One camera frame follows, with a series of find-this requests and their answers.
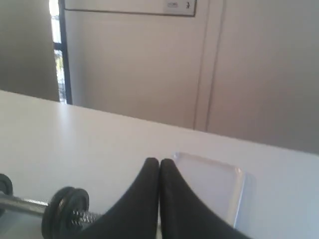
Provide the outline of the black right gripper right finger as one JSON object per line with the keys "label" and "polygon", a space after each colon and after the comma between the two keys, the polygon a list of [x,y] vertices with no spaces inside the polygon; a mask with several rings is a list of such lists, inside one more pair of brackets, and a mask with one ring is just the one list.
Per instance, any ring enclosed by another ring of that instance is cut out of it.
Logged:
{"label": "black right gripper right finger", "polygon": [[192,191],[172,159],[159,173],[159,210],[164,239],[247,239],[210,210]]}

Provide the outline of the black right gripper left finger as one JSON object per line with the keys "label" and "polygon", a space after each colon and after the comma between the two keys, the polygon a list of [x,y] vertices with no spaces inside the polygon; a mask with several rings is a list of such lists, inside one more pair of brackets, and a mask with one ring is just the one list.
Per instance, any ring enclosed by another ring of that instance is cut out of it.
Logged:
{"label": "black right gripper left finger", "polygon": [[76,239],[155,239],[158,227],[160,164],[147,158],[125,194]]}

